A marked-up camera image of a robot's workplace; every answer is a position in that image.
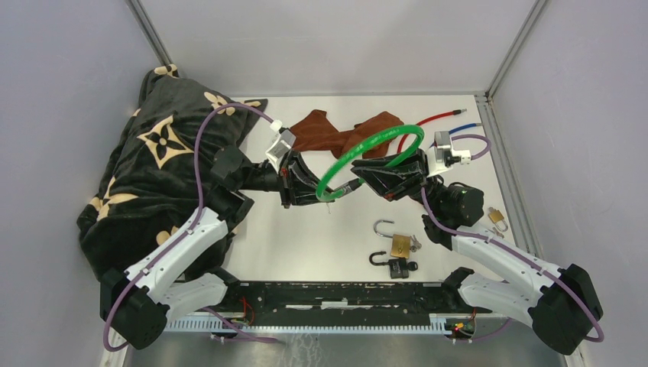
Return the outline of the green cable lock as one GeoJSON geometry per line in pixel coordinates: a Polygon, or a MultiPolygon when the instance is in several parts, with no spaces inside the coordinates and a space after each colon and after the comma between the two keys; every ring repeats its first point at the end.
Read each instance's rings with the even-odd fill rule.
{"type": "Polygon", "coordinates": [[[347,194],[347,190],[339,187],[331,193],[327,192],[329,181],[346,165],[353,162],[358,156],[362,156],[365,152],[370,151],[372,148],[377,147],[389,140],[401,135],[415,135],[414,142],[401,153],[398,154],[395,162],[400,163],[405,158],[413,154],[423,142],[425,132],[422,127],[417,125],[398,125],[391,128],[384,129],[376,134],[371,135],[360,143],[356,144],[349,151],[344,153],[329,169],[324,173],[320,179],[320,184],[316,189],[316,195],[324,203],[332,202],[347,194]]]}

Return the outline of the red cable lock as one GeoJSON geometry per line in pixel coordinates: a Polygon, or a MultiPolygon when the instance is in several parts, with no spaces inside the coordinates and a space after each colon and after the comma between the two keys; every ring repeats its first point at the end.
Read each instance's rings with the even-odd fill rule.
{"type": "MultiPolygon", "coordinates": [[[[440,113],[440,114],[433,115],[433,116],[430,116],[428,118],[425,118],[425,119],[417,122],[416,125],[417,126],[424,126],[425,124],[428,124],[430,122],[434,122],[435,120],[443,119],[443,118],[447,118],[447,117],[455,116],[455,115],[461,115],[462,113],[465,113],[465,112],[467,112],[467,109],[454,109],[454,110],[449,111],[449,112],[444,112],[444,113],[440,113]]],[[[400,141],[398,143],[398,146],[397,146],[397,153],[398,154],[402,152],[403,146],[404,146],[404,143],[405,143],[406,139],[407,139],[406,135],[404,135],[400,139],[400,141]]]]}

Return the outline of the blue cable lock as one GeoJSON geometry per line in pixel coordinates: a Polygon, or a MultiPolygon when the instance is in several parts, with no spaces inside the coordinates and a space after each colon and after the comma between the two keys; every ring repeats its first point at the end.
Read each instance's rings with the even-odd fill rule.
{"type": "MultiPolygon", "coordinates": [[[[455,134],[457,134],[459,132],[463,132],[463,131],[469,130],[471,128],[481,127],[482,125],[483,125],[482,123],[469,123],[469,124],[465,124],[465,125],[460,125],[460,126],[455,127],[455,128],[451,128],[447,132],[448,132],[449,136],[453,136],[453,135],[455,135],[455,134]]],[[[436,146],[436,136],[437,136],[437,134],[435,132],[435,134],[433,136],[435,139],[433,139],[432,144],[430,145],[430,147],[436,146]]]]}

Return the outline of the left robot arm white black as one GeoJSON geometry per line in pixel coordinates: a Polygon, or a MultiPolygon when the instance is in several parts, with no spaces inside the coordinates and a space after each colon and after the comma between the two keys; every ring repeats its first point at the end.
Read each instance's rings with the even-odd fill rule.
{"type": "Polygon", "coordinates": [[[109,340],[111,331],[125,339],[124,346],[143,349],[169,322],[188,313],[238,306],[239,289],[214,270],[181,284],[176,280],[209,248],[227,242],[245,219],[254,201],[243,190],[278,193],[286,208],[332,202],[344,193],[329,187],[330,174],[318,178],[293,149],[253,163],[239,148],[228,146],[215,154],[209,179],[210,191],[199,191],[197,208],[177,232],[125,270],[111,269],[102,276],[100,315],[108,351],[119,349],[109,340]]]}

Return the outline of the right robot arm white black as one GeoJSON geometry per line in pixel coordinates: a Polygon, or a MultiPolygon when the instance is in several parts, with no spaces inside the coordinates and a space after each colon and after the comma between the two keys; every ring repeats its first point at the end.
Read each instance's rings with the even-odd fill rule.
{"type": "Polygon", "coordinates": [[[463,183],[445,184],[428,163],[418,151],[399,164],[389,157],[356,160],[352,173],[386,200],[409,197],[421,203],[431,242],[500,277],[495,281],[467,268],[453,271],[444,281],[443,306],[452,312],[471,306],[500,313],[528,326],[563,355],[584,341],[603,342],[604,311],[590,274],[577,264],[547,262],[497,236],[479,222],[484,192],[463,183]]]}

